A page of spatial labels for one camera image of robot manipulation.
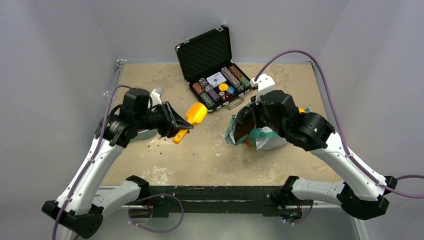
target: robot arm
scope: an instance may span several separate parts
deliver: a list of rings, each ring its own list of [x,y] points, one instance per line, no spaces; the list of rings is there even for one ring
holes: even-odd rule
[[[342,147],[342,140],[334,127],[321,115],[300,112],[293,97],[282,90],[275,90],[273,79],[261,75],[258,93],[252,97],[252,107],[246,111],[254,114],[256,126],[268,126],[289,143],[312,153],[329,165],[344,181],[309,181],[290,176],[280,195],[272,196],[284,205],[299,200],[317,200],[341,206],[353,217],[367,220],[385,214],[389,201],[383,196],[385,189],[375,184],[350,159]],[[392,176],[383,176],[369,167],[353,151],[361,166],[377,178],[382,185],[396,187]]]
[[[150,94],[141,88],[131,88],[125,93],[122,104],[108,115],[102,139],[100,133],[103,120],[100,121],[88,154],[68,187],[56,200],[46,201],[42,207],[44,213],[56,219],[67,202],[59,220],[64,226],[61,240],[71,239],[72,232],[84,239],[90,238],[99,229],[103,219],[113,211],[150,195],[148,182],[130,176],[121,186],[104,195],[95,196],[113,162],[138,133],[157,130],[162,137],[173,138],[179,130],[193,128],[168,102],[155,100],[158,98],[157,92]],[[99,141],[99,151],[91,159]],[[72,198],[68,199],[75,182],[77,185]]]

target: white wall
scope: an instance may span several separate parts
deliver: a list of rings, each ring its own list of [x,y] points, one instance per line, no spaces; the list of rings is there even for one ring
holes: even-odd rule
[[[350,0],[319,55],[347,142],[385,175],[424,173],[423,12],[420,0]],[[424,194],[420,180],[397,189]],[[423,200],[387,198],[370,239],[422,239]]]
[[[177,61],[174,47],[222,24],[233,59],[267,61],[302,49],[317,56],[349,0],[89,0],[113,53],[130,61]],[[293,60],[296,55],[288,56]]]
[[[87,154],[115,57],[86,0],[2,1],[0,43],[0,239],[45,240],[41,207]]]

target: plastic scoop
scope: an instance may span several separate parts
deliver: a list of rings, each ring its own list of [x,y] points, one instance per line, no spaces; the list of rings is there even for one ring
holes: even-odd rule
[[[185,120],[193,126],[196,126],[203,121],[206,114],[208,114],[208,109],[205,107],[205,105],[200,102],[196,102],[188,110],[187,114],[185,115]],[[173,142],[175,144],[179,144],[188,131],[188,129],[178,131],[178,133],[173,138]]]

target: beige table surface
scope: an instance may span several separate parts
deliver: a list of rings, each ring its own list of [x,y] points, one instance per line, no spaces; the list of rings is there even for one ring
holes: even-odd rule
[[[250,78],[263,64],[238,64]],[[326,116],[310,64],[274,64],[265,71],[278,89],[293,96],[299,107]],[[185,116],[197,102],[184,81],[178,64],[126,64],[121,84],[152,91],[164,89],[162,101]],[[122,89],[116,102],[122,102]],[[324,162],[291,144],[273,150],[256,151],[241,144],[229,145],[224,135],[231,116],[248,103],[253,91],[240,106],[223,108],[208,114],[201,124],[176,145],[172,139],[136,141],[128,145],[113,163],[102,185],[120,185],[127,177],[137,175],[151,185],[282,185],[295,175],[315,181],[339,181],[341,178]]]

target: poker chip case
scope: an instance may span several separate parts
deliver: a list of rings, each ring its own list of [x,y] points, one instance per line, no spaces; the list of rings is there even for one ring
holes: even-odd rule
[[[249,84],[250,78],[233,62],[227,25],[186,39],[175,47],[175,52],[188,88],[209,113],[222,107],[234,108],[255,89]],[[227,91],[220,91],[221,83],[228,85]]]

